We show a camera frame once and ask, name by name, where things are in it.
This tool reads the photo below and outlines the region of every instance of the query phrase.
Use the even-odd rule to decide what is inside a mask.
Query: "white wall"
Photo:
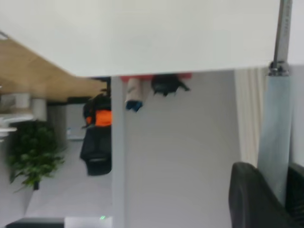
[[[8,140],[7,137],[0,144],[0,227],[23,217],[33,192],[30,188],[16,192],[22,188],[22,178],[17,178],[13,184],[9,182],[10,172],[5,163]]]
[[[126,227],[228,228],[232,164],[240,160],[233,72],[194,74],[164,98],[125,111]]]
[[[100,217],[112,214],[112,173],[89,177],[80,160],[82,141],[69,142],[65,163],[55,178],[35,191],[26,217]]]
[[[0,0],[0,29],[77,76],[207,71],[267,66],[278,9],[278,0]]]

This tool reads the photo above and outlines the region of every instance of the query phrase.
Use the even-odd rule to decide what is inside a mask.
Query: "green plant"
[[[8,154],[10,182],[23,176],[25,187],[34,186],[43,177],[52,177],[64,160],[57,149],[54,129],[47,122],[21,122],[16,127]]]

